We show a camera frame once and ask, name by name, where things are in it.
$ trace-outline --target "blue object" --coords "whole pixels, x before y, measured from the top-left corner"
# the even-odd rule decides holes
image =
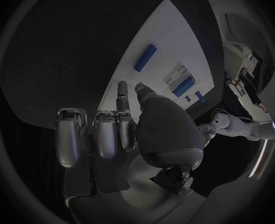
[[[202,102],[202,103],[205,102],[205,98],[201,95],[201,93],[199,91],[196,92],[195,94],[199,98],[200,102]]]
[[[173,91],[176,97],[180,97],[184,94],[188,89],[190,89],[195,84],[192,76],[189,76],[186,80],[183,80],[177,88]]]
[[[139,58],[138,62],[135,64],[134,69],[140,72],[156,51],[157,48],[154,45],[150,44],[146,51]]]

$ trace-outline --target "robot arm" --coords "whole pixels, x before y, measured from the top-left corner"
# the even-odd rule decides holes
[[[243,136],[251,141],[275,139],[275,129],[271,122],[266,124],[255,121],[244,123],[239,118],[225,113],[217,113],[210,123],[201,124],[198,129],[205,146],[217,133],[229,137]]]

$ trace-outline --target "blue block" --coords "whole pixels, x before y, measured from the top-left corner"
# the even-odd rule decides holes
[[[196,92],[195,94],[199,98],[200,102],[202,102],[202,103],[205,102],[205,98],[201,95],[201,93],[199,91]]]
[[[150,44],[146,51],[139,58],[138,62],[135,64],[134,69],[140,72],[156,51],[157,48],[154,45]]]
[[[173,91],[176,97],[180,97],[184,94],[188,89],[190,89],[195,84],[193,78],[189,76],[186,80],[183,80],[177,88]]]

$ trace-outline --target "blue cylinder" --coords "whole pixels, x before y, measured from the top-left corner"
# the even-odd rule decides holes
[[[154,45],[150,44],[146,51],[139,58],[138,62],[135,64],[134,69],[140,72],[156,51],[157,48]]]
[[[201,93],[199,91],[197,91],[195,94],[199,98],[200,102],[202,102],[202,103],[205,102],[205,98],[201,95]]]
[[[177,88],[173,91],[176,97],[180,97],[184,94],[188,89],[190,89],[195,84],[193,78],[189,76],[186,80],[183,80]]]

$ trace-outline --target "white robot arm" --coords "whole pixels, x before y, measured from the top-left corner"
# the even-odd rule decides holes
[[[225,136],[243,136],[251,141],[259,139],[275,139],[275,129],[272,123],[259,122],[244,123],[239,118],[225,113],[217,113],[208,124],[201,124],[198,129],[203,137],[205,146],[215,137],[216,133]]]

